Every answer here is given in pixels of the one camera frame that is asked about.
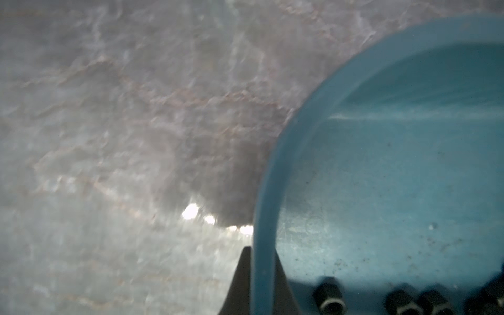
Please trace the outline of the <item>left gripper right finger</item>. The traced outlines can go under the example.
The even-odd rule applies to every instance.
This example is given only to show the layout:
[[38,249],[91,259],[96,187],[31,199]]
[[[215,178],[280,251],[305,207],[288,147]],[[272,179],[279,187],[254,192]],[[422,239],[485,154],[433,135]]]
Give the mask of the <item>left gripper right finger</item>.
[[275,253],[274,315],[300,315],[280,258]]

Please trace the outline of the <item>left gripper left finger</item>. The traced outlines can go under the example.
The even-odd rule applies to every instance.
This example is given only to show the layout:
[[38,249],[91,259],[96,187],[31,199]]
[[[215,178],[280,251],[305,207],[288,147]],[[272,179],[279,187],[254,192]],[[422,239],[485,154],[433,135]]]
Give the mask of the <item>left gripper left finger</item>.
[[242,249],[219,315],[250,315],[251,246]]

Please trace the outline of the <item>teal plastic storage box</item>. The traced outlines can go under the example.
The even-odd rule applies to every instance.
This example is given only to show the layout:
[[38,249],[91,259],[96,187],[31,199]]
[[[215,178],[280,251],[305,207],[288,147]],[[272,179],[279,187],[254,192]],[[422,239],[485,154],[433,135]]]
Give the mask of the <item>teal plastic storage box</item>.
[[466,300],[503,273],[503,17],[414,26],[353,57],[278,140],[255,210],[252,314],[275,253],[301,314],[337,280],[346,314],[409,284]]

